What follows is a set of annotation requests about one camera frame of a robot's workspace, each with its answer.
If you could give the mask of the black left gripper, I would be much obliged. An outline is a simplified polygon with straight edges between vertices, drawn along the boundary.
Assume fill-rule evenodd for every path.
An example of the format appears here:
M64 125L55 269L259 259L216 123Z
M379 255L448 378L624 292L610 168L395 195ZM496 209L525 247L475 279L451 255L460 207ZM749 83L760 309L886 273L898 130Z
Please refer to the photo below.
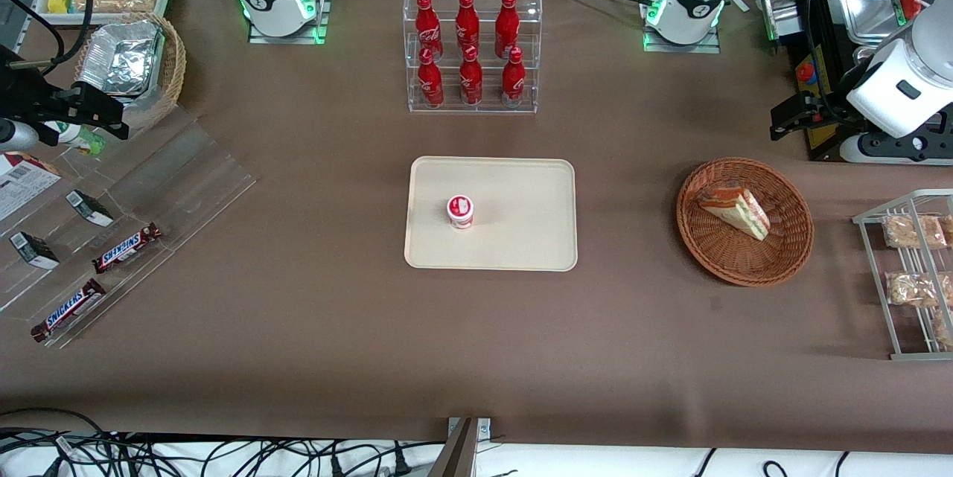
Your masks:
M854 111L847 101L847 91L808 91L808 96L791 96L773 107L771 121L771 140L779 141L806 129L854 127Z

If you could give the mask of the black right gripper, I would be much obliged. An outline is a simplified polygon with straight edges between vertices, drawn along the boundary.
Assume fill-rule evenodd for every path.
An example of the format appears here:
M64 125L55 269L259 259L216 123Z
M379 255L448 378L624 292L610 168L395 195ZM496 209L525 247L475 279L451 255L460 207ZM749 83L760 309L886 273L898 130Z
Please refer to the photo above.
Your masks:
M13 69L21 57L1 46L1 146L57 146L61 131L58 124L81 125L61 89L47 83L34 68ZM102 129L112 137L128 139L130 127L122 121L123 104L91 83L74 83L74 108L89 120L89 126Z

